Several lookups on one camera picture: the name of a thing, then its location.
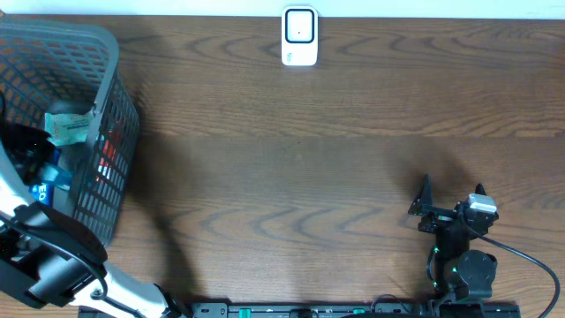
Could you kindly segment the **blue Oreo cookie pack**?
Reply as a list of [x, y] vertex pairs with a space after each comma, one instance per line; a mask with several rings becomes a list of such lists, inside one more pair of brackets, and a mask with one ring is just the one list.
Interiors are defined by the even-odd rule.
[[[58, 165], [61, 153], [62, 151], [59, 148], [56, 148], [49, 160], [49, 163]], [[52, 207], [55, 188], [56, 187], [54, 185], [41, 183], [40, 185], [31, 186], [29, 188], [29, 192], [40, 203]]]

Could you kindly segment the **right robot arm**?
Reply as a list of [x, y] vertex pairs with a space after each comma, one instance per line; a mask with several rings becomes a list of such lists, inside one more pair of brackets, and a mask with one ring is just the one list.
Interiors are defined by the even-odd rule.
[[426, 311], [433, 317], [484, 317], [483, 301], [493, 295], [492, 284], [498, 266], [491, 255], [471, 248], [471, 241], [488, 233], [499, 218], [497, 206], [484, 187], [452, 209], [433, 204], [429, 175], [411, 203], [408, 213], [421, 218], [418, 230], [435, 236], [428, 255], [426, 274], [433, 281], [436, 295]]

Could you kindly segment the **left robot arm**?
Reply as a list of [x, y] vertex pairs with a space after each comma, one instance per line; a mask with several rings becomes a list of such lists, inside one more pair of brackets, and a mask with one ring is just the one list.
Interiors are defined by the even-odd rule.
[[[42, 130], [2, 122], [3, 176], [22, 185], [68, 190], [73, 175], [52, 162], [55, 146]], [[83, 224], [36, 199], [1, 217], [1, 290], [34, 308], [87, 307], [109, 317], [188, 317], [190, 311], [156, 284], [142, 283], [108, 262], [101, 241]]]

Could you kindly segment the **white wet wipes pack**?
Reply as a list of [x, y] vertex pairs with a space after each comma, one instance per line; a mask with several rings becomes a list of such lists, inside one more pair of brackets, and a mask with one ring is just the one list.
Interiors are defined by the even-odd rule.
[[89, 127], [94, 114], [51, 114], [44, 116], [44, 131], [49, 134], [48, 140], [56, 147], [70, 146], [87, 140]]

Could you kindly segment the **teal mouthwash bottle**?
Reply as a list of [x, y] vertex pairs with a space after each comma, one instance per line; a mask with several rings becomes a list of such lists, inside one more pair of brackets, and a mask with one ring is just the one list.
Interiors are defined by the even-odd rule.
[[45, 163], [38, 176], [43, 184], [55, 186], [64, 191], [69, 191], [72, 185], [72, 173], [53, 163]]

